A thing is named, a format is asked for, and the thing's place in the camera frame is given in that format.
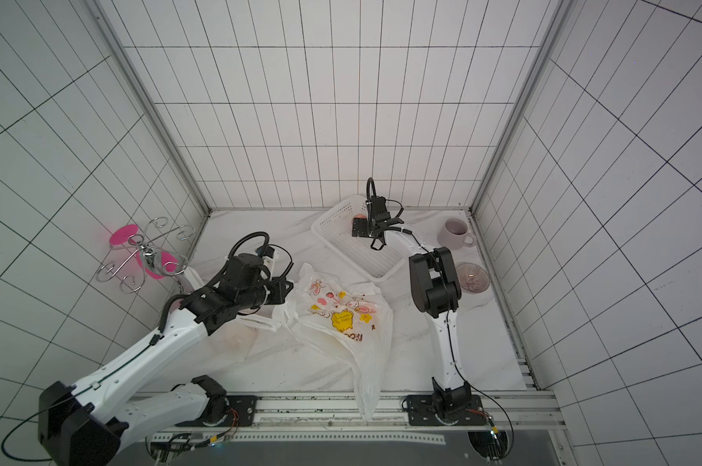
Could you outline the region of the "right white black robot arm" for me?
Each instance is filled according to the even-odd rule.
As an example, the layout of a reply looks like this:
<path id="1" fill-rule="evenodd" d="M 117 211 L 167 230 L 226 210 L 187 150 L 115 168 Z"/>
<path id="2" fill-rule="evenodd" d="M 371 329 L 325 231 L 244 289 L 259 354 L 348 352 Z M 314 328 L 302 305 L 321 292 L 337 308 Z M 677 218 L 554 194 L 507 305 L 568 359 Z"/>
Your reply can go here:
<path id="1" fill-rule="evenodd" d="M 443 425 L 454 425 L 473 401 L 473 387 L 459 367 L 455 323 L 462 288 L 453 254 L 448 248 L 434 248 L 420 241 L 404 226 L 401 213 L 393 215 L 388 199 L 366 196 L 366 213 L 353 221 L 352 235 L 370 238 L 372 250 L 391 248 L 408 259 L 410 294 L 430 326 L 434 360 L 432 409 Z"/>

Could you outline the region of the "white bag red lettering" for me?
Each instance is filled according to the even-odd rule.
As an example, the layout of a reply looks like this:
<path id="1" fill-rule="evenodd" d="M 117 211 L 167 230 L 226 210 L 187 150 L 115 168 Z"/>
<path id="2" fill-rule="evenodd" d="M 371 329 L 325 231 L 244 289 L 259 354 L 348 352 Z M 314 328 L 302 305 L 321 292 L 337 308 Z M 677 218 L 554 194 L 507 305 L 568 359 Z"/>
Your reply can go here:
<path id="1" fill-rule="evenodd" d="M 249 355 L 261 333 L 275 333 L 281 326 L 281 322 L 268 316 L 238 316 L 211 335 L 206 345 L 216 357 L 239 362 Z"/>

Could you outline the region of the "white perforated plastic basket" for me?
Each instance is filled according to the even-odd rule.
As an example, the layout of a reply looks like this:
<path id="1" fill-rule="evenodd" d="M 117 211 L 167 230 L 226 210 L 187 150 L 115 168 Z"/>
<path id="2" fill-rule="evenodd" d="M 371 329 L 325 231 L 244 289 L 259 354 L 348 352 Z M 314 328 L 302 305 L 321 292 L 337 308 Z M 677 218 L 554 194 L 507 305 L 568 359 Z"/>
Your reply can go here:
<path id="1" fill-rule="evenodd" d="M 368 281 L 380 283 L 403 266 L 404 257 L 390 247 L 372 250 L 370 238 L 352 235 L 354 219 L 365 214 L 366 198 L 355 194 L 323 213 L 312 223 L 311 231 Z"/>

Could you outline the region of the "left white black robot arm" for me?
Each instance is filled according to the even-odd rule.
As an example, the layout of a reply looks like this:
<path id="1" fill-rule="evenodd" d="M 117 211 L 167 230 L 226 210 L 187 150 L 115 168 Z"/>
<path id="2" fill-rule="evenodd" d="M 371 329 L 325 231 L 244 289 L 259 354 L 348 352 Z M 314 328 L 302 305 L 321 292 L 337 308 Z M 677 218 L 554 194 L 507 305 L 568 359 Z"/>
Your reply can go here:
<path id="1" fill-rule="evenodd" d="M 55 382 L 38 402 L 38 441 L 57 465 L 105 465 L 130 444 L 179 423 L 215 427 L 234 418 L 226 390 L 202 375 L 142 401 L 133 395 L 176 357 L 239 316 L 286 301 L 287 275 L 272 274 L 279 246 L 230 254 L 203 287 L 177 295 L 149 335 L 96 372 Z"/>

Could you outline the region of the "white bag cartoon print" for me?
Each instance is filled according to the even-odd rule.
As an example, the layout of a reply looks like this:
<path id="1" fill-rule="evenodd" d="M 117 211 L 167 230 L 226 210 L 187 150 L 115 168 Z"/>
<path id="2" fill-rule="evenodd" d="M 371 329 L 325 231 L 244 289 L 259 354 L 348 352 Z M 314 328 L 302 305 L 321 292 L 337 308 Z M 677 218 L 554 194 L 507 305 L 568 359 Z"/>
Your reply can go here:
<path id="1" fill-rule="evenodd" d="M 394 311 L 372 282 L 345 285 L 305 262 L 272 317 L 304 346 L 350 367 L 362 420 L 372 420 L 391 352 Z"/>

